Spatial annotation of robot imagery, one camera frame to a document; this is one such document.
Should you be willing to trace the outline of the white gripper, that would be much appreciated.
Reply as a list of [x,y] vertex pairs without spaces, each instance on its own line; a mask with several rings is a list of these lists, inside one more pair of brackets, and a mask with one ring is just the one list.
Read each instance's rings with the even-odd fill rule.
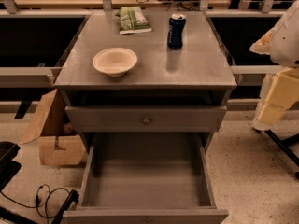
[[276,73],[266,104],[258,103],[251,126],[255,130],[270,130],[299,101],[299,70],[289,68]]

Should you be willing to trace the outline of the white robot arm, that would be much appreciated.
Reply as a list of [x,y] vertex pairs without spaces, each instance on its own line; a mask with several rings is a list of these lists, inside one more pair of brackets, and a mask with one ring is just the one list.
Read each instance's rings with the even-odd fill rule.
[[252,127],[266,131],[299,101],[299,1],[293,2],[275,26],[249,50],[269,55],[273,63],[284,67],[263,80],[261,100],[255,110]]

